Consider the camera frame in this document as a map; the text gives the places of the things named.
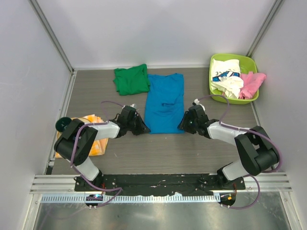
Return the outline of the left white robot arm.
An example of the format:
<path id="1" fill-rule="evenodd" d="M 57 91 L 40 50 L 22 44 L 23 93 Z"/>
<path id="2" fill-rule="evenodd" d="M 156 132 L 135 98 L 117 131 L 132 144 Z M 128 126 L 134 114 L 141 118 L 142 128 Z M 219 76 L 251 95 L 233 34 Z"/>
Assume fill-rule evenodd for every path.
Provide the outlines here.
<path id="1" fill-rule="evenodd" d="M 143 119 L 133 106 L 124 106 L 114 119 L 100 123 L 85 123 L 82 120 L 62 117 L 55 124 L 60 137 L 54 151 L 66 159 L 72 168 L 86 178 L 85 185 L 97 191 L 102 185 L 102 172 L 90 160 L 90 150 L 95 141 L 120 138 L 127 132 L 138 136 L 150 133 Z"/>

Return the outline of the blue t shirt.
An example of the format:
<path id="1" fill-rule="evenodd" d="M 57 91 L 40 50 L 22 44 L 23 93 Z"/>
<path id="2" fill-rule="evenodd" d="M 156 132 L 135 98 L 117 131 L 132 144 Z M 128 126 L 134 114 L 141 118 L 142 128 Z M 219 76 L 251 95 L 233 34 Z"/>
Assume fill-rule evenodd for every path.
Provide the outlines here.
<path id="1" fill-rule="evenodd" d="M 144 122 L 150 134 L 182 134 L 178 129 L 184 109 L 184 76 L 148 75 L 150 90 L 147 94 Z"/>

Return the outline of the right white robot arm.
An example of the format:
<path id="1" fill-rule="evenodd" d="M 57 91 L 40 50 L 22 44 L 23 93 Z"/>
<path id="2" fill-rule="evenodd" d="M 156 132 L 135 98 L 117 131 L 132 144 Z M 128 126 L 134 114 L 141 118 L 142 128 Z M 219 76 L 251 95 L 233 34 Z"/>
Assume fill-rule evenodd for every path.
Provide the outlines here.
<path id="1" fill-rule="evenodd" d="M 222 189 L 228 189 L 240 177 L 257 176 L 280 162 L 277 148 L 262 127 L 241 128 L 209 119 L 201 104 L 193 105 L 184 113 L 178 128 L 237 148 L 239 160 L 217 171 L 216 182 Z"/>

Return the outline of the lime green plastic basin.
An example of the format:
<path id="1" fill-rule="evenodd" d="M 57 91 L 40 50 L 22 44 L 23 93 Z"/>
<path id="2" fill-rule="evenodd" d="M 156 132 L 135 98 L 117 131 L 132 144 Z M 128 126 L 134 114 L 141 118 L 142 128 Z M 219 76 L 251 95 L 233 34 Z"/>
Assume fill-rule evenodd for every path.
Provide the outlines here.
<path id="1" fill-rule="evenodd" d="M 239 61 L 239 66 L 241 73 L 247 74 L 250 71 L 253 71 L 254 73 L 257 73 L 257 66 L 256 63 L 253 59 L 242 56 L 242 55 L 236 55 L 236 54 L 214 54 L 211 57 L 211 62 L 210 62 L 210 74 L 209 74 L 209 89 L 211 94 L 216 94 L 216 95 L 223 95 L 223 92 L 218 90 L 218 89 L 213 89 L 211 86 L 212 78 L 213 78 L 213 73 L 211 73 L 211 70 L 213 70 L 213 60 L 216 61 L 228 61 L 236 59 Z M 251 99 L 235 99 L 235 98 L 228 98 L 230 104 L 248 104 L 252 101 L 255 101 L 259 96 L 259 89 L 255 92 L 254 96 Z M 222 97 L 213 97 L 214 100 L 226 103 L 226 100 Z"/>

